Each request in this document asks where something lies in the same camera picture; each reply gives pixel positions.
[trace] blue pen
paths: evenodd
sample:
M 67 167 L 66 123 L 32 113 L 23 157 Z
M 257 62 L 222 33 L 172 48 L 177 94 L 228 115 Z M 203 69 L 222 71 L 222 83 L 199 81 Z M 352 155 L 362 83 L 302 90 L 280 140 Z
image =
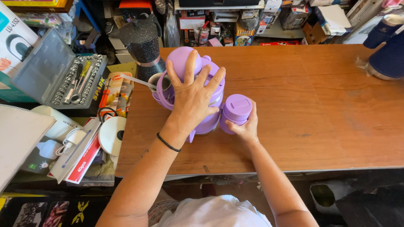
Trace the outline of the blue pen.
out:
M 77 148 L 80 146 L 80 144 L 84 141 L 84 139 L 87 137 L 87 135 L 91 132 L 91 130 L 89 130 L 87 132 L 87 134 L 84 136 L 84 138 L 80 141 L 80 143 L 77 144 L 76 148 L 74 149 L 74 151 L 72 152 L 72 154 L 69 156 L 69 158 L 66 160 L 66 162 L 62 165 L 62 168 L 64 168 L 66 166 L 66 163 L 70 160 L 70 158 L 73 156 L 73 154 L 76 152 Z

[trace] blue thermos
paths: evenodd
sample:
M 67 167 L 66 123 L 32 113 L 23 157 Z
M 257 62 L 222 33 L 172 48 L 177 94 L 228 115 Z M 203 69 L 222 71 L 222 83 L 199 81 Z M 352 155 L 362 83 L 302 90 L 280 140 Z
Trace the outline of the blue thermos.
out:
M 394 33 L 404 24 L 398 15 L 386 15 L 370 31 L 363 45 L 374 49 L 386 44 L 369 57 L 368 71 L 383 80 L 398 80 L 404 76 L 404 32 Z

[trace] white notebook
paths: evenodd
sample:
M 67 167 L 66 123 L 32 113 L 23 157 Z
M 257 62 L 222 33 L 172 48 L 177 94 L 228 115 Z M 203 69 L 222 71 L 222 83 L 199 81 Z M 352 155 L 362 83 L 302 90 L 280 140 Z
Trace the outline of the white notebook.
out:
M 0 193 L 56 120 L 0 104 Z

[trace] wooden tabletop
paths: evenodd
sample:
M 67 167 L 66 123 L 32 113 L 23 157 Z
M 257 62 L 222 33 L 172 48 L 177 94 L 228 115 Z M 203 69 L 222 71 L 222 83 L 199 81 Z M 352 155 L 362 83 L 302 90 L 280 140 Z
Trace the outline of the wooden tabletop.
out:
M 283 171 L 404 166 L 404 82 L 357 68 L 362 45 L 202 47 L 226 68 L 224 100 L 257 102 L 258 136 Z M 166 59 L 173 48 L 162 48 Z M 136 84 L 116 176 L 124 176 L 170 111 Z M 255 172 L 235 135 L 216 130 L 185 143 L 168 174 Z

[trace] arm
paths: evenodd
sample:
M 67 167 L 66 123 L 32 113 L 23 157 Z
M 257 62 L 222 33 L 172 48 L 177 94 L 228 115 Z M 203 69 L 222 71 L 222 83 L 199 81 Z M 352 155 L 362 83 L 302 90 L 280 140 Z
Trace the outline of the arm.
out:
M 188 135 L 204 118 L 219 111 L 217 107 L 208 107 L 208 104 L 223 79 L 225 69 L 219 69 L 204 86 L 210 66 L 205 66 L 194 81 L 197 55 L 198 52 L 193 50 L 188 57 L 184 83 L 175 74 L 173 63 L 167 61 L 167 72 L 175 90 L 175 104 L 160 136 L 175 149 L 183 146 Z M 156 200 L 177 154 L 156 137 L 117 186 L 96 227 L 147 227 L 147 212 Z
M 289 179 L 259 142 L 257 107 L 253 100 L 251 102 L 252 111 L 245 124 L 238 126 L 228 120 L 226 124 L 231 131 L 240 136 L 251 152 L 252 162 L 265 197 L 274 213 L 276 226 L 318 226 Z

